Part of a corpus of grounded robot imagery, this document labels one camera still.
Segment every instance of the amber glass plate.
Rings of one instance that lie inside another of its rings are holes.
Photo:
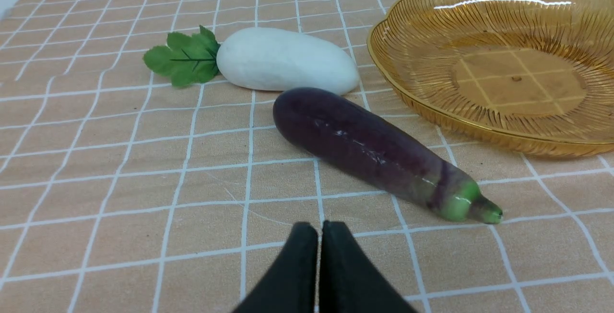
[[[614,151],[614,0],[399,0],[367,45],[436,125],[537,156]]]

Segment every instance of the purple eggplant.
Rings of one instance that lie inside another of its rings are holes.
[[[477,182],[385,119],[318,88],[281,93],[272,108],[291,144],[344,173],[448,221],[498,224],[503,212]]]

